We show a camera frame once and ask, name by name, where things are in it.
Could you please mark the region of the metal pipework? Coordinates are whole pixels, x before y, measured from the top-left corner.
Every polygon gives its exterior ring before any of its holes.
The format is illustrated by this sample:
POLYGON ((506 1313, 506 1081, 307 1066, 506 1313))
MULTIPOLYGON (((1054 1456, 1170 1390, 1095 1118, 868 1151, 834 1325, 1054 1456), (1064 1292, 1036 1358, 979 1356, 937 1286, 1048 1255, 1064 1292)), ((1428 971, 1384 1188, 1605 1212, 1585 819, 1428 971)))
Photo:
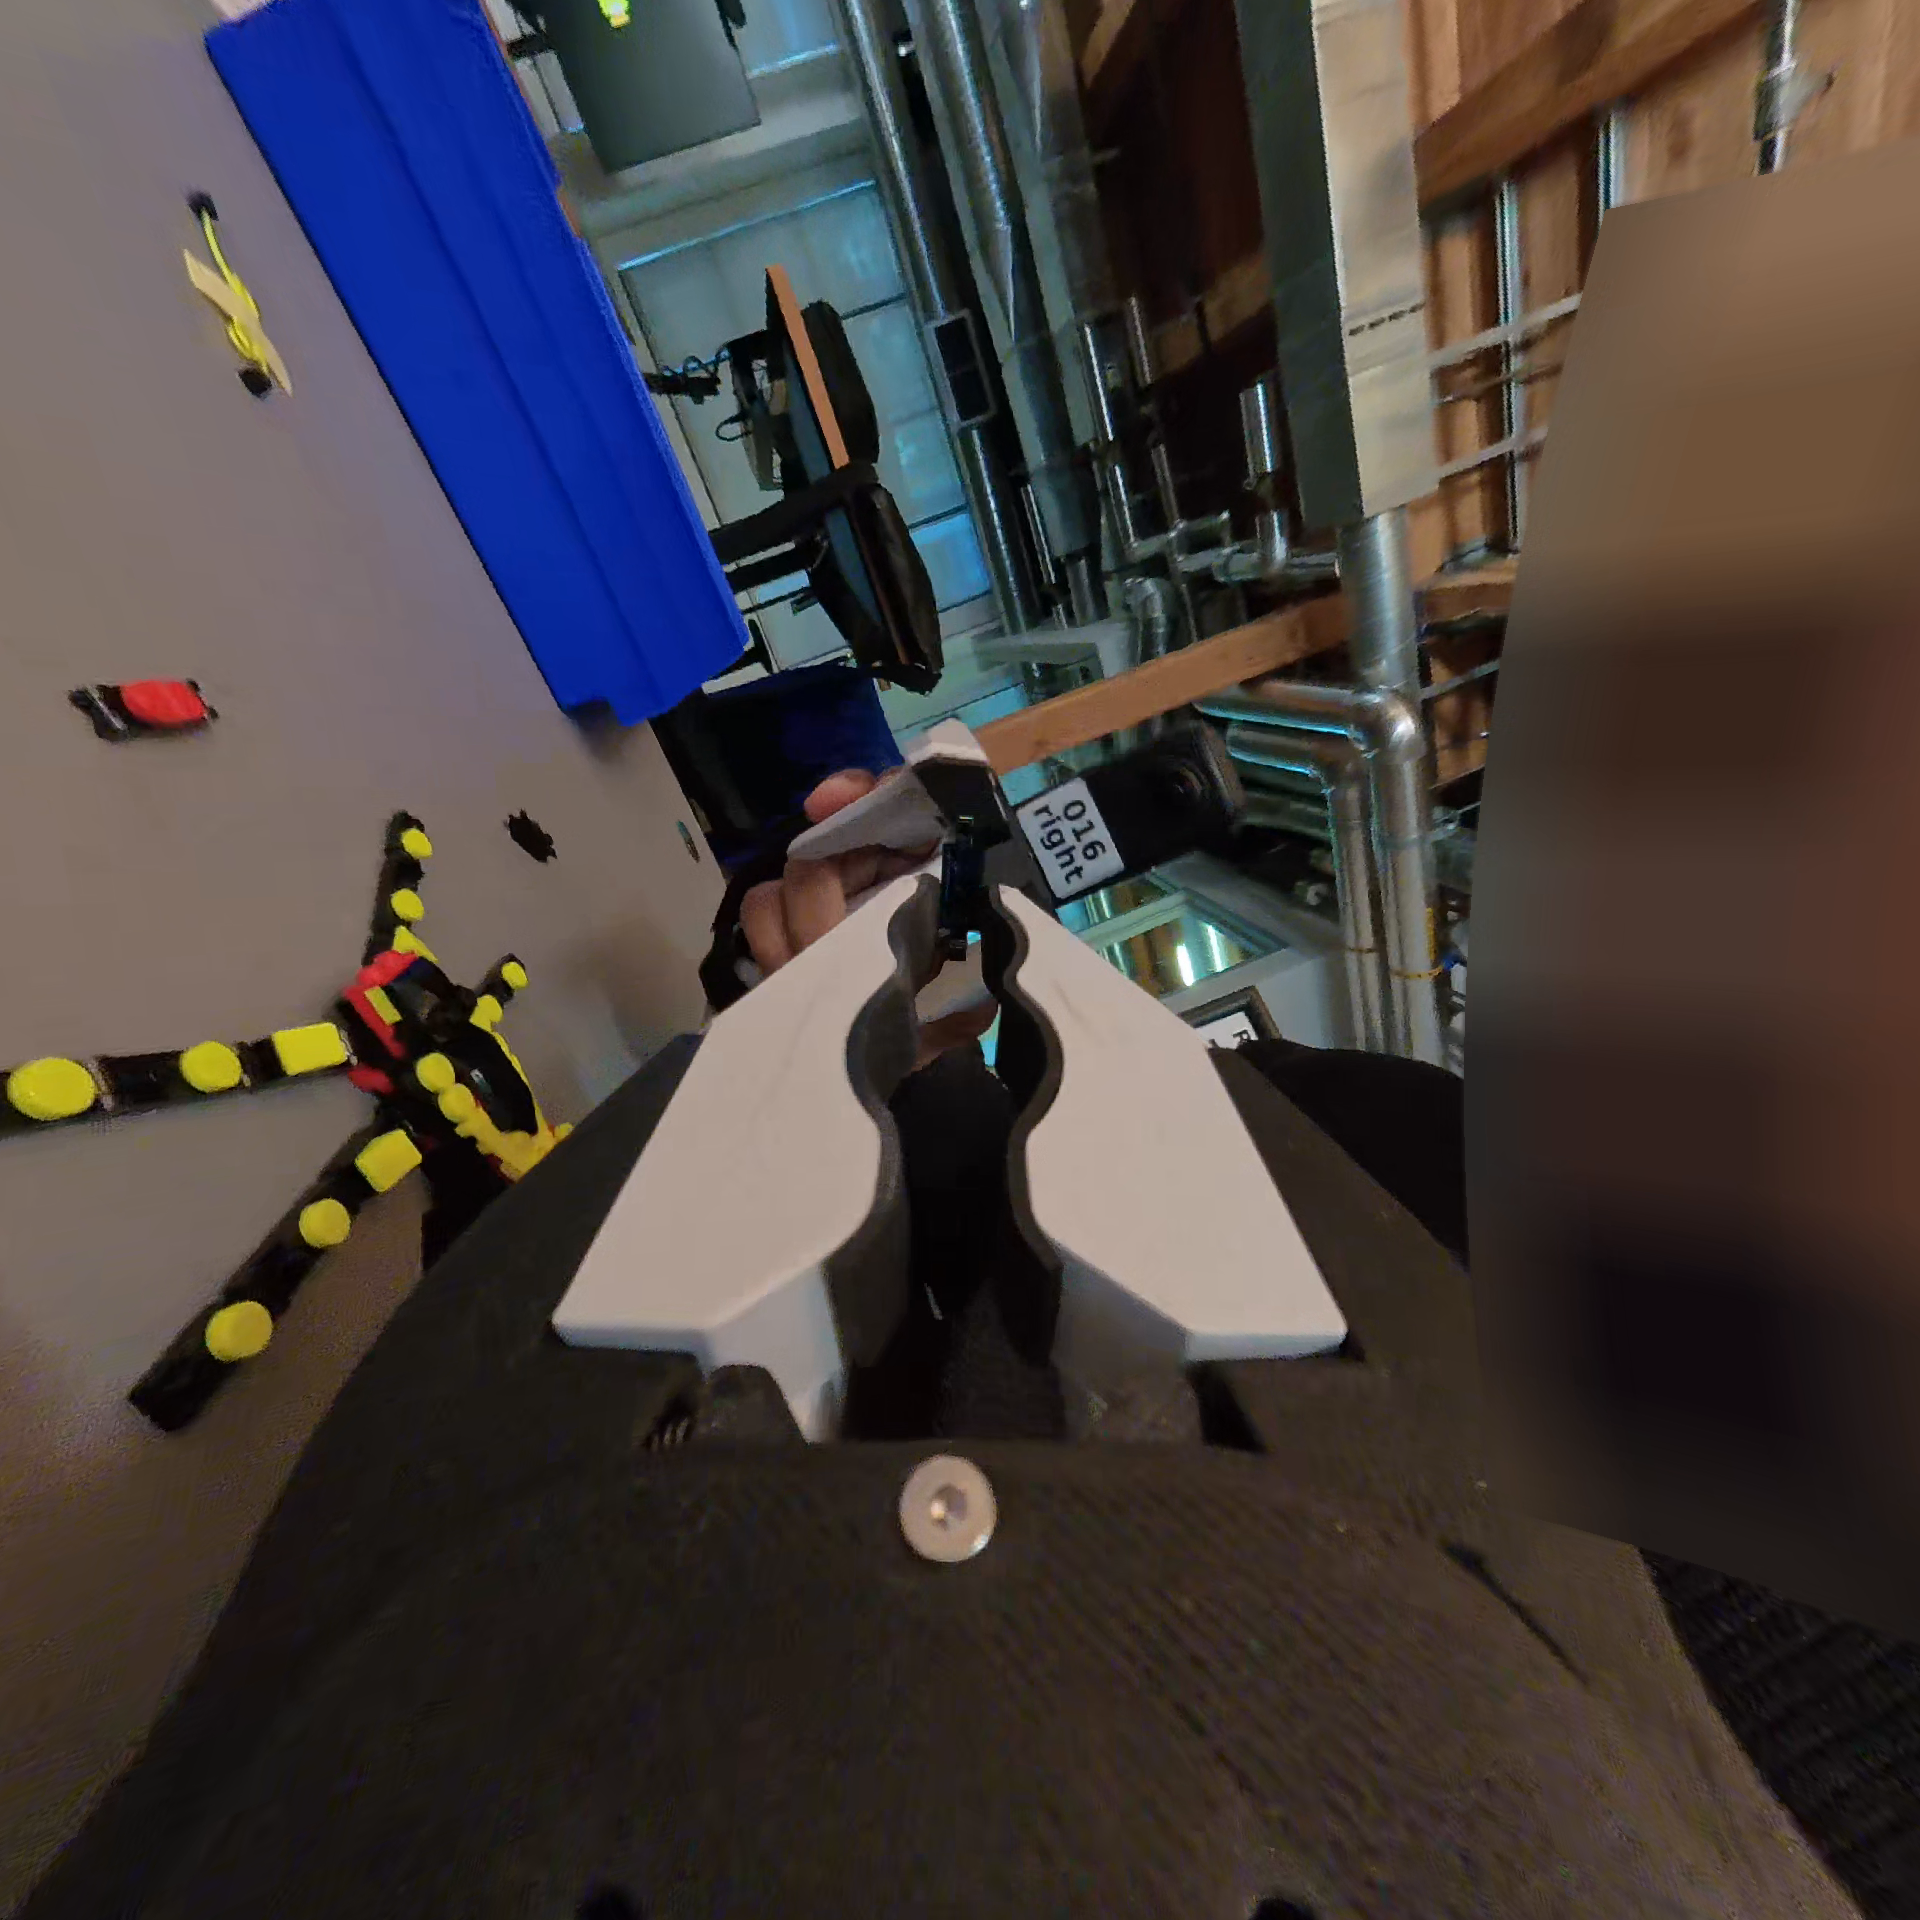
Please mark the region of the metal pipework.
MULTIPOLYGON (((1125 476, 1114 457, 1099 348, 1121 309, 1095 228, 1092 145, 1057 4, 835 4, 908 246, 930 264, 935 340, 1012 407, 1016 502, 1037 511, 1034 553, 1084 601, 1123 560, 1125 476)), ((1276 324, 1291 485, 1309 529, 1333 535, 1356 684, 1276 711, 1283 737, 1337 720, 1366 757, 1363 904, 1376 1040, 1441 1064, 1428 733, 1408 506, 1426 496, 1431 371, 1415 206, 1402 4, 1235 4, 1255 156, 1255 307, 1276 324)))

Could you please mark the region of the dark monitor screen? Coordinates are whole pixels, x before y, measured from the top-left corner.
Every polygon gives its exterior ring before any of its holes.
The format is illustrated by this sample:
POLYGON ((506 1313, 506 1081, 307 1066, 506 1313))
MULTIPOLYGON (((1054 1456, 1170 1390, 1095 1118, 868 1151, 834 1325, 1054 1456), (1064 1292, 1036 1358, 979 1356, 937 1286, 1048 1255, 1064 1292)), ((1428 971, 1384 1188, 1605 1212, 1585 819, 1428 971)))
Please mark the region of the dark monitor screen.
POLYGON ((546 2, 540 33, 608 176, 759 126, 739 2, 546 2))

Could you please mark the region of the black yellow lego spider model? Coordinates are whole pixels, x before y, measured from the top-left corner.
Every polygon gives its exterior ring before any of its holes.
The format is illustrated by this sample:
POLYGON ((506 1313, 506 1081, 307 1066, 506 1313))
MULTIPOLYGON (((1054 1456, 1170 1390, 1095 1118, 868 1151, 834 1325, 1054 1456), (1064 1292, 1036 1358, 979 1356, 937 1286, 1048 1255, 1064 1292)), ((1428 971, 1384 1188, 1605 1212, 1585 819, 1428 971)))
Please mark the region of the black yellow lego spider model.
POLYGON ((271 1347, 313 1271, 341 1250, 359 1215, 422 1175, 434 1198, 485 1207, 567 1136, 504 1033, 527 972, 502 954, 478 985, 452 979, 419 935, 434 843, 409 813, 382 838, 365 945, 332 1012, 249 1040, 132 1053, 50 1055, 3 1068, 3 1138, 204 1109, 307 1081, 364 1095, 368 1125, 299 1188, 267 1235, 125 1394, 155 1433, 195 1425, 227 1381, 271 1347))

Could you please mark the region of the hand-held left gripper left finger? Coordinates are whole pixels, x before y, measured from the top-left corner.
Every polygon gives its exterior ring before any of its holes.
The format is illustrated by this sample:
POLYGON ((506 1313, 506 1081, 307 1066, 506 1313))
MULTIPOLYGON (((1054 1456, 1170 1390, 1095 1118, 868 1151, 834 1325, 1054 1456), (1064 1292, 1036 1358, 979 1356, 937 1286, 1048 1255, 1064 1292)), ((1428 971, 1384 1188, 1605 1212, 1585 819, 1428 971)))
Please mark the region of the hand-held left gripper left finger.
POLYGON ((918 1066, 919 882, 881 887, 716 1017, 552 1314, 574 1348, 753 1369, 800 1435, 908 1302, 892 1098, 918 1066))

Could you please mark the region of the red black lego subassembly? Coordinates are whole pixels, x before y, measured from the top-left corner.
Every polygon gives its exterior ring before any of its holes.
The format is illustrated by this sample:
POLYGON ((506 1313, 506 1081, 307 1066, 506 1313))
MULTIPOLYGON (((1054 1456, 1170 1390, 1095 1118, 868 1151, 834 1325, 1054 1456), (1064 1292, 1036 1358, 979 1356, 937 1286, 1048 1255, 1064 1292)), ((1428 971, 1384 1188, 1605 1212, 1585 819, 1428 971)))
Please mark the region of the red black lego subassembly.
POLYGON ((80 684, 66 702, 98 740, 113 746, 199 735, 219 718, 198 683, 178 678, 80 684))

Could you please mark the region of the person's right hand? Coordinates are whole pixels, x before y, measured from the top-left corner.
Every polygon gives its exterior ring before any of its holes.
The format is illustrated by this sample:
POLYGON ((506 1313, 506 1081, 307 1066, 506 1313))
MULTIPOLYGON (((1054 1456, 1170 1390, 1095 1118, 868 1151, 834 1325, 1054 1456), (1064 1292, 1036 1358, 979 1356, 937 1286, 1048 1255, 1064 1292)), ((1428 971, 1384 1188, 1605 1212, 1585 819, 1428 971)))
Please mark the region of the person's right hand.
POLYGON ((886 847, 857 847, 822 860, 786 854, 780 877, 757 881, 739 900, 742 979, 761 985, 844 925, 854 906, 912 874, 928 857, 928 849, 886 847))

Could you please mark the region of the wood-edged standing desk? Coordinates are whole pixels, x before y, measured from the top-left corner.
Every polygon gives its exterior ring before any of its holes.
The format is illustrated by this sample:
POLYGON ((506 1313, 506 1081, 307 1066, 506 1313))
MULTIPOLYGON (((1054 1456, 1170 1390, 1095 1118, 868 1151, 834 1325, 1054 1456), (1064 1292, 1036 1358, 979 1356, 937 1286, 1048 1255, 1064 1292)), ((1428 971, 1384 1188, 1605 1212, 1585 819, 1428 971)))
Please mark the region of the wood-edged standing desk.
POLYGON ((770 405, 776 476, 781 493, 795 495, 848 469, 852 454, 804 304, 780 263, 763 268, 763 296, 768 395, 780 401, 770 405))

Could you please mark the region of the black office chair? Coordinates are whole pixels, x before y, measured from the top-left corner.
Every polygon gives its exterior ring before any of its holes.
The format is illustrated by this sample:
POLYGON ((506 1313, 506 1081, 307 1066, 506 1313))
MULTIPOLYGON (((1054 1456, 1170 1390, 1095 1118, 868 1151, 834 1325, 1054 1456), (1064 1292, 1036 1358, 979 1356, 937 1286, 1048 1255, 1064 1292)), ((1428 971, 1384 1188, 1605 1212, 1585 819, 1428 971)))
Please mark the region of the black office chair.
POLYGON ((801 577, 804 597, 827 614, 835 637, 869 678, 928 695, 946 671, 942 617, 924 558, 883 485, 880 420, 839 314, 825 303, 801 307, 844 430, 849 467, 783 493, 776 476, 763 324, 727 344, 733 425, 768 506, 733 517, 707 540, 730 586, 763 588, 801 577))

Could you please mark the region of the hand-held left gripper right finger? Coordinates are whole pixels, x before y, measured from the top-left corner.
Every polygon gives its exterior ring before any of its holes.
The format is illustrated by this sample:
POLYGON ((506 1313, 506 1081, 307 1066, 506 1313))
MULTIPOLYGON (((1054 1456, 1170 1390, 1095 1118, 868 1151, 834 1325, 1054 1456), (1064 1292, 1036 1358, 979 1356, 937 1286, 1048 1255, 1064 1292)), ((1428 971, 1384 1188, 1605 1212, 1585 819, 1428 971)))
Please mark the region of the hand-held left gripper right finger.
POLYGON ((1055 1364, 1331 1355, 1348 1320, 1207 1043, 1012 887, 979 932, 1012 1225, 1055 1364))

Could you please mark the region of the blue plastic bin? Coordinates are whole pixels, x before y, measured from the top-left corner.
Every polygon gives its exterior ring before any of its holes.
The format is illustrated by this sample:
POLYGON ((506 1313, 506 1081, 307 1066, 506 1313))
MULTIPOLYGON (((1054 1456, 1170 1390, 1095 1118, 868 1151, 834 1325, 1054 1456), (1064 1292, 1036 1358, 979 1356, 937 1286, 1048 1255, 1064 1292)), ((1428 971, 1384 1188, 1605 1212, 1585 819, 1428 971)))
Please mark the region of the blue plastic bin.
POLYGON ((651 723, 748 629, 492 21, 257 4, 206 56, 555 705, 651 723))

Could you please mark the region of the yellow tan lego piece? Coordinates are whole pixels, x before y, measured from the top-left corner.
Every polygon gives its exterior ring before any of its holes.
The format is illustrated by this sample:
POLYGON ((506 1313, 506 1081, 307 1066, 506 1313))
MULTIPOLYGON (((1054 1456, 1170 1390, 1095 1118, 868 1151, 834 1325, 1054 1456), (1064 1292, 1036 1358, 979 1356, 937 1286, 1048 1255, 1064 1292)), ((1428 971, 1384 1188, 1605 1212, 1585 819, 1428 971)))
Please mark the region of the yellow tan lego piece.
POLYGON ((235 362, 235 375, 253 399, 291 397, 291 372, 271 340, 262 309, 227 260, 218 204, 206 191, 185 197, 185 213, 198 232, 194 248, 182 251, 187 289, 212 311, 235 362))

